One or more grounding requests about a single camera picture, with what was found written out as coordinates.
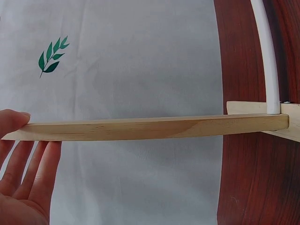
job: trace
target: white cloth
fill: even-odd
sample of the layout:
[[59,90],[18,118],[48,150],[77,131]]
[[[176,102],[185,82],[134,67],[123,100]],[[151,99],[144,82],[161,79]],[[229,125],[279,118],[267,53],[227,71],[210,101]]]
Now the white cloth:
[[[213,0],[1,0],[0,16],[0,108],[34,122],[222,114]],[[65,142],[51,223],[216,224],[221,159],[220,136]]]

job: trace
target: light wood board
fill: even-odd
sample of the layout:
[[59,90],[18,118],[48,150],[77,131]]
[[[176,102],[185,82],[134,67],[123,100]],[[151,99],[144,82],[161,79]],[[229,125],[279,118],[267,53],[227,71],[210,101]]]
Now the light wood board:
[[288,127],[286,115],[220,115],[28,124],[6,140],[112,141],[250,133]]
[[[266,113],[265,102],[227,102],[228,114]],[[300,105],[280,104],[280,112],[289,116],[289,128],[275,132],[265,131],[267,134],[276,135],[286,139],[300,142]]]

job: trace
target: green leaf logo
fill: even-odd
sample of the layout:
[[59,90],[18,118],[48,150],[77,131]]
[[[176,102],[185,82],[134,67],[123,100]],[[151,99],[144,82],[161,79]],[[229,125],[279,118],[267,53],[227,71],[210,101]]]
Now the green leaf logo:
[[39,76],[39,78],[42,77],[43,73],[51,73],[53,72],[56,67],[58,66],[58,64],[60,63],[59,61],[51,64],[48,68],[46,68],[46,66],[48,65],[50,60],[58,60],[61,56],[64,55],[64,53],[62,54],[55,54],[59,49],[65,49],[66,47],[68,47],[69,44],[66,44],[68,37],[66,36],[62,42],[60,42],[60,38],[57,40],[57,42],[55,43],[54,47],[52,47],[52,42],[50,43],[47,52],[46,52],[46,61],[45,61],[45,52],[43,51],[42,55],[40,56],[39,60],[38,60],[38,66],[41,68],[42,72],[41,75]]

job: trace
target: white rod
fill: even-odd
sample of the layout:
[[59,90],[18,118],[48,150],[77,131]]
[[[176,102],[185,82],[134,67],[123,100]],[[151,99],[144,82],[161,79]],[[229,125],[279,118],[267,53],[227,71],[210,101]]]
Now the white rod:
[[270,25],[263,0],[251,0],[251,4],[261,43],[266,84],[267,114],[280,114],[278,74]]

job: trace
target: finger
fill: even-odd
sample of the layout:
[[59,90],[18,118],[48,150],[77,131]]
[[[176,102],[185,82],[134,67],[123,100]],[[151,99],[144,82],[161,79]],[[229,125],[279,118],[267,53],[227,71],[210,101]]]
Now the finger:
[[0,181],[0,193],[12,196],[21,184],[26,162],[32,150],[34,142],[19,142],[14,149],[3,178]]
[[0,110],[0,139],[4,135],[14,132],[30,120],[30,114],[26,112],[16,112],[10,109]]
[[0,170],[14,143],[14,141],[0,140]]
[[60,161],[61,142],[49,142],[42,156],[28,200],[38,204],[49,217],[51,197]]
[[37,144],[37,147],[28,165],[23,182],[13,195],[15,199],[28,199],[34,179],[38,171],[39,164],[41,162],[47,144],[48,142],[39,142]]

